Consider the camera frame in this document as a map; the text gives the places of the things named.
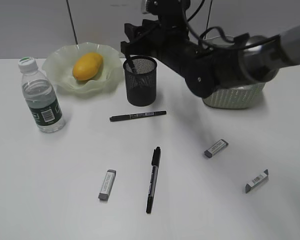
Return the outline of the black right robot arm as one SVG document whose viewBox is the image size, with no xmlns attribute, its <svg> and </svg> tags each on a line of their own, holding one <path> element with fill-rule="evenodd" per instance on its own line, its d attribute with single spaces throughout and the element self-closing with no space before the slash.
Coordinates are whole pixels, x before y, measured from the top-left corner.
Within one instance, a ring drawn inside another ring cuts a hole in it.
<svg viewBox="0 0 300 240">
<path fill-rule="evenodd" d="M 266 83 L 278 70 L 300 65 L 300 25 L 272 37 L 248 33 L 227 38 L 227 46 L 208 42 L 191 27 L 188 0 L 145 0 L 143 10 L 157 16 L 140 26 L 124 24 L 127 41 L 120 50 L 128 61 L 134 55 L 154 57 L 185 79 L 189 90 L 207 98 L 220 89 Z"/>
</svg>

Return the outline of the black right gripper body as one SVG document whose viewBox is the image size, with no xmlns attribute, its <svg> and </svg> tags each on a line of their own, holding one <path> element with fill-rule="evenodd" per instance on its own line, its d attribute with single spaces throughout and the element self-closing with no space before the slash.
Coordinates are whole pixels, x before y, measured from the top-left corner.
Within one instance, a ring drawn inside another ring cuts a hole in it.
<svg viewBox="0 0 300 240">
<path fill-rule="evenodd" d="M 167 30 L 156 20 L 142 22 L 142 34 L 133 43 L 133 54 L 156 58 L 176 73 L 185 73 L 193 63 L 197 45 L 179 29 Z"/>
</svg>

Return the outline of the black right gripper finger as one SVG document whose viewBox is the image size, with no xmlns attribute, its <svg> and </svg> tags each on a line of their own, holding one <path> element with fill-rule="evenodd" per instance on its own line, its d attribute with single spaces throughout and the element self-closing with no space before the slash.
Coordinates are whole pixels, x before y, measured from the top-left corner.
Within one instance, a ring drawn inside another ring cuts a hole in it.
<svg viewBox="0 0 300 240">
<path fill-rule="evenodd" d="M 131 56 L 134 53 L 134 44 L 131 42 L 121 41 L 120 51 L 125 57 Z"/>
<path fill-rule="evenodd" d="M 143 27 L 136 26 L 131 23 L 125 23 L 124 33 L 129 40 L 134 40 L 143 33 Z"/>
</svg>

